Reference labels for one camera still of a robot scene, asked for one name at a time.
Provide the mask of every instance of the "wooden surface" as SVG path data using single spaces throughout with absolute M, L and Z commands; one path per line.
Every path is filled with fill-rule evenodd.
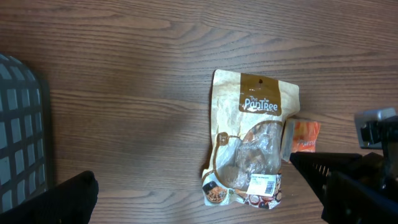
M 319 152 L 360 152 L 356 111 L 398 108 L 394 0 L 3 0 L 0 51 L 50 83 L 58 183 L 94 171 L 92 223 L 322 223 L 283 164 L 274 210 L 206 207 L 217 68 L 300 86 Z

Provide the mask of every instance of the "food package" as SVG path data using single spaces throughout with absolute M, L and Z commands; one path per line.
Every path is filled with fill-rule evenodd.
M 206 205 L 274 208 L 280 189 L 280 140 L 300 110 L 299 87 L 272 78 L 216 70 L 211 96 L 210 166 L 202 174 Z
M 289 162 L 292 152 L 315 152 L 321 124 L 316 121 L 289 118 L 286 121 L 282 150 L 284 161 Z

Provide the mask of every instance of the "silver metal part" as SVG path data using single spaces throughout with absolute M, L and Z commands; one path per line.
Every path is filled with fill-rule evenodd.
M 356 113 L 354 116 L 356 134 L 358 135 L 359 146 L 362 149 L 381 149 L 381 142 L 369 144 L 364 142 L 361 136 L 361 128 L 366 126 L 367 121 L 381 121 L 395 116 L 397 113 L 394 108 L 384 108 L 379 110 L 368 110 Z

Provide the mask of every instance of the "barcode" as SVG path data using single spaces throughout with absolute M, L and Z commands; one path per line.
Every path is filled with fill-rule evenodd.
M 271 194 L 272 190 L 274 189 L 274 181 L 268 181 L 267 183 L 267 188 L 266 188 L 266 194 Z

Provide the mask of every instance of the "beige packaging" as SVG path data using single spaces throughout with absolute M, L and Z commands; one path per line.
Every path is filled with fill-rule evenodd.
M 245 203 L 272 209 L 282 197 L 283 122 L 300 110 L 299 87 L 272 78 L 216 70 L 211 97 L 206 205 Z

